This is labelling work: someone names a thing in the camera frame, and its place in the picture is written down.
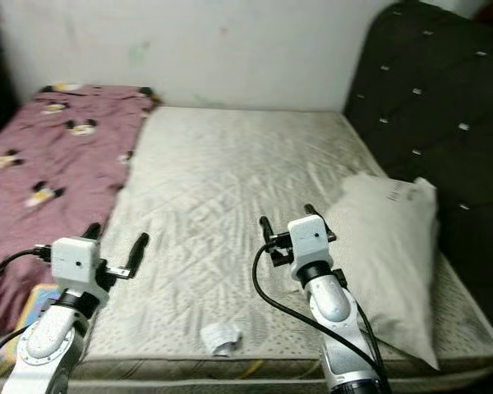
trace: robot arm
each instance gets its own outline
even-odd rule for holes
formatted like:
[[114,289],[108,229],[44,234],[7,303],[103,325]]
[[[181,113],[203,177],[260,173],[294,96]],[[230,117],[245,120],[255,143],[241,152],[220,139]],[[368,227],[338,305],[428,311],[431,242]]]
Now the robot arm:
[[20,337],[15,368],[2,394],[67,392],[69,375],[84,349],[88,320],[106,305],[117,278],[136,274],[148,239],[145,233],[139,237],[125,268],[107,267],[106,260],[99,258],[95,240],[73,237],[53,243],[52,275],[62,294]]
[[[288,232],[274,235],[268,219],[260,224],[264,229],[268,252],[274,266],[290,263],[291,276],[302,284],[316,321],[340,335],[371,359],[373,354],[357,326],[357,303],[339,279],[341,271],[332,271],[329,241],[336,239],[324,219],[310,206],[312,213],[288,224]],[[279,250],[286,250],[283,255]],[[329,393],[379,394],[385,392],[386,382],[359,354],[322,334],[321,363]]]

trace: white pillow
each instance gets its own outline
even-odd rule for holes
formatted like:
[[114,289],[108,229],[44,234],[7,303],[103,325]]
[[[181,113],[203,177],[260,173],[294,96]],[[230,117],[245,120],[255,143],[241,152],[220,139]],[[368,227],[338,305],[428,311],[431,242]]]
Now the white pillow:
[[436,189],[360,173],[325,220],[338,236],[334,267],[363,308],[375,335],[438,369],[432,347],[431,283],[435,261]]

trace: paper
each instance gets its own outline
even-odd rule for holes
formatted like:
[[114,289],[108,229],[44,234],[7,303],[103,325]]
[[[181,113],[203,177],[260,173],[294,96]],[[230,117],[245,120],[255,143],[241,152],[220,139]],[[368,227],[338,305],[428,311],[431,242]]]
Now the paper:
[[200,335],[211,355],[230,356],[237,348],[241,331],[230,323],[212,323],[203,327]]

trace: black headboard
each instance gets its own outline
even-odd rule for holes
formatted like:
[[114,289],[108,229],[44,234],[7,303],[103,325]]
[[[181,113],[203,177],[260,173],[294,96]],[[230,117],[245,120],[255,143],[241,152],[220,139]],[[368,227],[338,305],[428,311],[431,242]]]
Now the black headboard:
[[389,176],[438,188],[440,248],[493,322],[493,29],[420,2],[386,8],[344,113]]

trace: quilted mattress surface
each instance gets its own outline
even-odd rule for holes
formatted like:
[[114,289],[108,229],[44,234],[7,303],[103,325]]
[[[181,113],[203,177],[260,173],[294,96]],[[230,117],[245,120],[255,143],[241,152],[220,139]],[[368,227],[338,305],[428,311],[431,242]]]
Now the quilted mattress surface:
[[[74,378],[321,378],[320,335],[265,304],[251,284],[251,264],[262,245],[260,215],[284,231],[305,203],[324,212],[344,177],[384,175],[348,122],[332,112],[160,108],[129,165],[102,257],[125,265],[143,231],[150,244],[137,276],[111,290]],[[443,257],[437,265],[441,372],[380,343],[392,379],[493,365],[493,328]],[[266,291],[306,313],[287,276],[266,257],[260,262]],[[200,330],[223,322],[241,329],[242,340],[232,357],[215,358]]]

